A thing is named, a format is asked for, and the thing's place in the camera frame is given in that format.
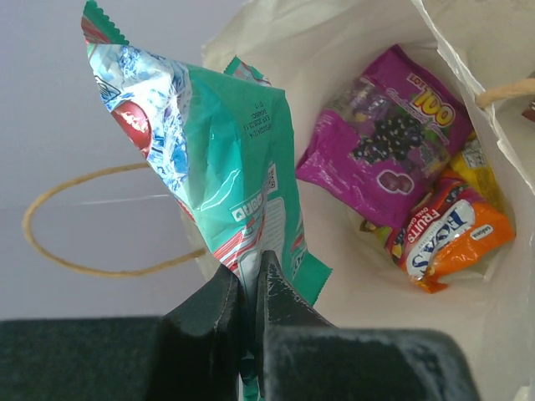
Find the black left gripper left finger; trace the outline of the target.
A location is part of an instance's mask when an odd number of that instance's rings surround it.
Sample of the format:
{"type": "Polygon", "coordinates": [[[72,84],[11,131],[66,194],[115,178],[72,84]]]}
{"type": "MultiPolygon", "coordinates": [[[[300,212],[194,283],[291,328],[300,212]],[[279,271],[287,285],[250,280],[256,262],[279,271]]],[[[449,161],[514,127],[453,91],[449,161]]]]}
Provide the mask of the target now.
{"type": "Polygon", "coordinates": [[[235,400],[239,282],[220,267],[164,316],[1,324],[4,400],[235,400]]]}

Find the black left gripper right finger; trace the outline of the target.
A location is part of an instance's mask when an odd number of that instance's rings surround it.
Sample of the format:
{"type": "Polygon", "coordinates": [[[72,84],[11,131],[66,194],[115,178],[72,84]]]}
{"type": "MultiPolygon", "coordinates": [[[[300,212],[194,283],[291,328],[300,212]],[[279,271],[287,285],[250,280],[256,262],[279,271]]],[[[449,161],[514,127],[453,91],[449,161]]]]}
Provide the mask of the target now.
{"type": "Polygon", "coordinates": [[[257,368],[266,400],[478,400],[455,341],[427,329],[338,328],[262,254],[257,368]]]}

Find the light green snack packet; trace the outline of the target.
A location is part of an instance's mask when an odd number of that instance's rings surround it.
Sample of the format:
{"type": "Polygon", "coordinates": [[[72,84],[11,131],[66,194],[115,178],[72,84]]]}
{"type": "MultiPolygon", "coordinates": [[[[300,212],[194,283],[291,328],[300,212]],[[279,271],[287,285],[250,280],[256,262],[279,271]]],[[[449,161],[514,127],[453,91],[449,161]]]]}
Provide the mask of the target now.
{"type": "Polygon", "coordinates": [[[391,229],[388,226],[376,226],[368,220],[363,220],[360,223],[359,230],[374,235],[382,246],[385,246],[391,232],[391,229]]]}

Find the orange Fox's candy bag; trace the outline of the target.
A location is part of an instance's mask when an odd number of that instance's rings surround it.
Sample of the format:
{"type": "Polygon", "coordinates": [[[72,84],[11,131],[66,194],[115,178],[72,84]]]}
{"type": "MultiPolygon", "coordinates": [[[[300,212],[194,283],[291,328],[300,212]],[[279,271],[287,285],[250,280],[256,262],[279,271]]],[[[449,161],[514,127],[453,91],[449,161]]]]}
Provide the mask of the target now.
{"type": "Polygon", "coordinates": [[[385,226],[375,234],[394,264],[428,293],[446,288],[442,277],[477,264],[515,238],[506,215],[450,168],[403,227],[385,226]]]}

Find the teal snack bag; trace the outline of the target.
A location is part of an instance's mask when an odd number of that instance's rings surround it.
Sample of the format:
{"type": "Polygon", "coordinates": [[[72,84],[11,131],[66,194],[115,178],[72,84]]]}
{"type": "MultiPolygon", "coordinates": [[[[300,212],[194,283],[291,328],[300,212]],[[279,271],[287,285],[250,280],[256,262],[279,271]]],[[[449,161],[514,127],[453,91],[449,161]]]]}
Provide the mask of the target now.
{"type": "Polygon", "coordinates": [[[136,48],[94,1],[81,27],[104,107],[241,283],[244,397],[261,400],[253,344],[262,254],[274,252],[309,303],[331,273],[305,240],[285,93],[238,58],[218,73],[136,48]]]}

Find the purple snack bag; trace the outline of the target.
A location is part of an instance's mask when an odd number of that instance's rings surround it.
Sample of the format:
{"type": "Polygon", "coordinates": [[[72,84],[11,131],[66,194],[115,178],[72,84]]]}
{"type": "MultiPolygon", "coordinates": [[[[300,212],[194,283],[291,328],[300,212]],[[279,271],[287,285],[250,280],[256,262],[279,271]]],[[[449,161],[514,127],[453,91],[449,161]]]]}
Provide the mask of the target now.
{"type": "Polygon", "coordinates": [[[394,45],[321,109],[296,176],[400,228],[472,131],[465,105],[394,45]]]}

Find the yellow snack packet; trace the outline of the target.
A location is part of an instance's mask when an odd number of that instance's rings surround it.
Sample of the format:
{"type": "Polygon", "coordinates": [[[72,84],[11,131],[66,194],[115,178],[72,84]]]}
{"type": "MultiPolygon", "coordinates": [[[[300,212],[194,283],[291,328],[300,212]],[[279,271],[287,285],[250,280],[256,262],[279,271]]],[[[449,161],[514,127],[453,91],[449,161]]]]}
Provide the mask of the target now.
{"type": "Polygon", "coordinates": [[[501,190],[475,131],[463,148],[451,157],[449,166],[495,208],[504,211],[501,190]]]}

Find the white paper bag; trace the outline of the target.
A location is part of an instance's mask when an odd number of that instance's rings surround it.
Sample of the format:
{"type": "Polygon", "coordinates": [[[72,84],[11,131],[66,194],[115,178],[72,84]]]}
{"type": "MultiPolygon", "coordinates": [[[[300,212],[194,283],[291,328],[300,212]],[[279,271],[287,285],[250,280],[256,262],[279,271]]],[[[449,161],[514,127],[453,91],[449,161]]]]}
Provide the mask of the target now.
{"type": "Polygon", "coordinates": [[[209,277],[147,398],[533,399],[533,2],[250,1],[202,66],[81,27],[209,277]]]}

